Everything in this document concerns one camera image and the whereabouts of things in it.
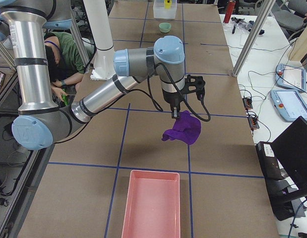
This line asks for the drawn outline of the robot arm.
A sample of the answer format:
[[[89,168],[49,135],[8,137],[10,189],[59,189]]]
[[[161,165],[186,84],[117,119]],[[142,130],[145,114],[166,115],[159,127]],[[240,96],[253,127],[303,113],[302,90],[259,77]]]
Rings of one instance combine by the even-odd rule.
[[[106,4],[86,0],[84,7],[95,41],[96,77],[105,83],[71,105],[60,107],[64,87],[78,85],[86,72],[81,42],[43,29],[72,25],[68,0],[0,0],[0,14],[8,23],[22,105],[12,123],[15,140],[29,150],[40,150],[67,138],[98,112],[145,79],[159,76],[172,117],[180,115],[179,91],[185,86],[184,45],[176,36],[158,39],[154,46],[114,50]]]

